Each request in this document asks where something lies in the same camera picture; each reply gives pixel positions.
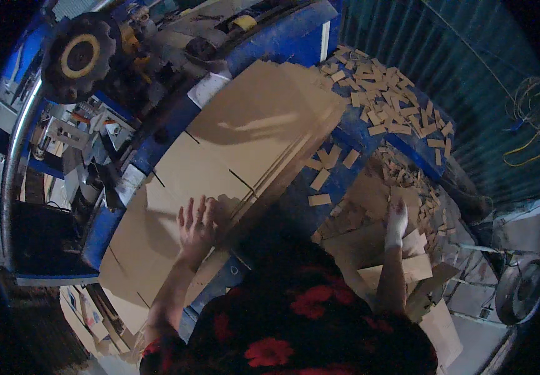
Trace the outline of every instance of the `black shirt with red flowers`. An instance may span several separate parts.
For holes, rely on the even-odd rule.
[[[407,317],[372,313],[312,242],[281,248],[210,301],[188,344],[150,343],[141,374],[431,374],[437,357]]]

